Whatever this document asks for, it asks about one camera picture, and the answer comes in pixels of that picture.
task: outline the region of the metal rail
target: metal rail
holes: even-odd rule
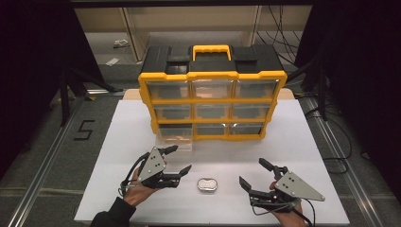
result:
[[[310,98],[307,100],[307,105],[311,108],[311,110],[317,108],[318,106],[316,100],[311,100]],[[336,157],[345,157],[346,155],[344,151],[342,150],[336,136],[332,132],[327,122],[323,121],[321,118],[317,118],[317,122],[332,153]],[[354,199],[357,201],[357,204],[362,212],[362,215],[365,217],[366,222],[370,227],[385,226],[363,185],[357,178],[357,174],[353,170],[352,166],[348,160],[344,160],[344,162],[348,165],[348,171],[343,174],[344,179],[354,195]]]
[[[72,108],[71,116],[69,117],[66,124],[59,129],[59,132],[57,133],[56,138],[53,141],[53,144],[51,145],[49,151],[44,157],[44,161],[39,167],[39,170],[36,173],[32,183],[30,184],[25,195],[23,196],[17,208],[15,209],[14,214],[12,215],[9,221],[8,227],[17,227],[24,225],[27,215],[29,214],[29,211],[32,208],[33,203],[38,197],[38,194],[44,184],[44,181],[46,180],[47,174],[49,173],[51,167],[53,166],[54,161],[56,160],[61,145],[65,139],[65,134],[68,133],[71,123],[74,121],[74,116],[80,105],[83,103],[83,99],[84,97],[77,97],[77,99],[75,100],[74,102],[75,105]]]

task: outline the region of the black tape mark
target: black tape mark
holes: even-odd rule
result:
[[[78,132],[88,132],[88,135],[87,135],[85,138],[74,138],[75,141],[77,141],[77,140],[79,140],[79,141],[82,141],[82,140],[89,140],[89,138],[91,137],[91,134],[92,134],[92,131],[93,131],[93,130],[83,130],[83,129],[82,129],[82,128],[83,128],[83,125],[84,125],[86,122],[95,122],[95,120],[83,120],[82,123],[80,123],[80,127],[79,127]]]

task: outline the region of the hand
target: hand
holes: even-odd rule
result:
[[[271,183],[269,189],[273,190],[275,188],[274,187],[275,184],[276,182]],[[302,214],[302,206],[300,203],[295,206],[295,209]],[[294,212],[289,212],[289,213],[271,212],[271,213],[275,215],[275,217],[278,219],[278,221],[280,221],[280,224],[283,227],[305,227],[304,220]]]
[[[132,175],[132,182],[138,184],[140,182],[136,181],[138,179],[138,172],[139,168],[136,168],[135,171],[133,171]],[[142,185],[135,186],[135,187],[129,187],[126,195],[124,197],[124,201],[128,203],[131,206],[137,206],[139,205],[142,201],[145,201],[151,194],[155,193],[156,191],[160,190],[160,188],[148,188]]]

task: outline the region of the triangular metal plate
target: triangular metal plate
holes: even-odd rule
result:
[[[276,189],[294,198],[313,201],[324,201],[325,197],[317,190],[304,182],[295,173],[287,172],[276,184]]]
[[[165,168],[165,160],[163,160],[159,150],[157,148],[153,148],[153,150],[150,152],[147,162],[144,165],[144,168],[139,174],[138,181],[142,182],[147,178],[152,177],[156,173],[165,170]]]

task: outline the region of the white table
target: white table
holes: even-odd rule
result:
[[[121,100],[75,220],[88,223],[96,213],[109,210],[132,164],[150,151],[154,142],[146,106],[140,100]],[[241,176],[253,189],[268,191],[273,173],[258,164],[259,158],[276,166],[287,166],[326,197],[325,201],[312,202],[317,224],[349,224],[297,100],[279,100],[263,140],[197,141],[190,152],[167,155],[166,171],[179,171],[190,164],[192,169],[178,188],[160,190],[141,203],[131,223],[276,225],[273,215],[253,213],[248,195],[238,183]],[[212,195],[202,194],[197,188],[200,178],[216,179],[218,190]],[[303,208],[312,220],[312,209],[307,202],[303,202]]]

